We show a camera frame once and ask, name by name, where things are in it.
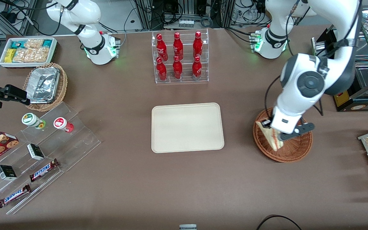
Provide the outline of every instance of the white tray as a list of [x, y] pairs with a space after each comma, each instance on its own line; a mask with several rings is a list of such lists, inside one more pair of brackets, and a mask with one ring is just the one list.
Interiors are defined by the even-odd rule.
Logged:
[[151, 116], [155, 153], [220, 150], [224, 147], [217, 103], [156, 106]]
[[[32, 63], [6, 63], [4, 62], [6, 51], [11, 47], [12, 42], [14, 41], [24, 41], [28, 39], [44, 39], [44, 40], [52, 40], [51, 47], [49, 48], [48, 57], [45, 62], [32, 62]], [[54, 56], [55, 48], [57, 45], [57, 40], [52, 37], [29, 37], [29, 38], [10, 38], [6, 41], [5, 48], [3, 54], [1, 54], [0, 65], [5, 68], [26, 68], [26, 67], [37, 67], [40, 65], [48, 64], [51, 62], [52, 57]]]

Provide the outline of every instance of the snickers bar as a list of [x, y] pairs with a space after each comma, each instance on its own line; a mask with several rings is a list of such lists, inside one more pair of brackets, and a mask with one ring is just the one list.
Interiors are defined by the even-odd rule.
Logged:
[[43, 175], [45, 175], [47, 172], [49, 172], [51, 169], [53, 169], [54, 167], [58, 165], [59, 165], [59, 162], [55, 158], [49, 164], [45, 165], [42, 169], [39, 169], [33, 175], [30, 175], [29, 177], [31, 178], [31, 182], [36, 181], [37, 179], [39, 179], [40, 177], [42, 177]]
[[20, 196], [22, 196], [26, 193], [31, 193], [31, 192], [32, 192], [31, 187], [29, 186], [29, 184], [26, 184], [25, 187], [23, 187], [22, 189], [19, 189], [18, 191], [14, 192], [13, 194], [7, 196], [5, 199], [1, 199], [0, 200], [0, 208], [4, 207], [9, 202], [19, 198]]

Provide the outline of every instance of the bottle cap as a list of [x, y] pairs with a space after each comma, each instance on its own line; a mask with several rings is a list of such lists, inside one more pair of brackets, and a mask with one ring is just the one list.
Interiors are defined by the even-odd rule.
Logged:
[[25, 125], [33, 125], [36, 123], [37, 119], [38, 118], [35, 114], [29, 112], [22, 117], [22, 123]]
[[67, 125], [67, 120], [65, 118], [57, 118], [54, 121], [54, 127], [57, 129], [63, 129]]
[[161, 41], [163, 39], [163, 36], [161, 34], [156, 35], [157, 41]]

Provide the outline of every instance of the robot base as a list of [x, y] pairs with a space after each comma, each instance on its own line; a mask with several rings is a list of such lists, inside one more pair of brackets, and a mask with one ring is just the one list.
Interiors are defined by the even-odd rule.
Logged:
[[278, 48], [273, 48], [272, 45], [268, 41], [266, 41], [265, 33], [267, 30], [268, 28], [265, 27], [262, 28], [261, 30], [255, 31], [254, 34], [251, 34], [249, 36], [249, 40], [254, 43], [251, 44], [251, 51], [257, 52], [264, 58], [275, 59], [278, 58], [283, 51], [285, 51], [286, 44], [288, 41], [286, 41], [283, 46], [280, 45], [280, 47]]
[[103, 34], [102, 35], [105, 38], [105, 45], [104, 47], [99, 51], [98, 54], [92, 55], [89, 54], [86, 51], [86, 55], [88, 58], [97, 65], [104, 65], [113, 60], [114, 58], [119, 57], [119, 51], [120, 51], [120, 39], [116, 39], [110, 35]]

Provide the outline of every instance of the small black box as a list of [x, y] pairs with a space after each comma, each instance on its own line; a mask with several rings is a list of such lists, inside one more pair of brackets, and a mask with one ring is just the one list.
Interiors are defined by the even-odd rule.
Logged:
[[35, 160], [43, 160], [45, 157], [42, 153], [41, 148], [36, 144], [28, 144], [27, 145], [28, 152], [31, 155], [31, 157]]
[[0, 165], [0, 177], [3, 180], [14, 180], [16, 179], [16, 174], [13, 171], [12, 166]]

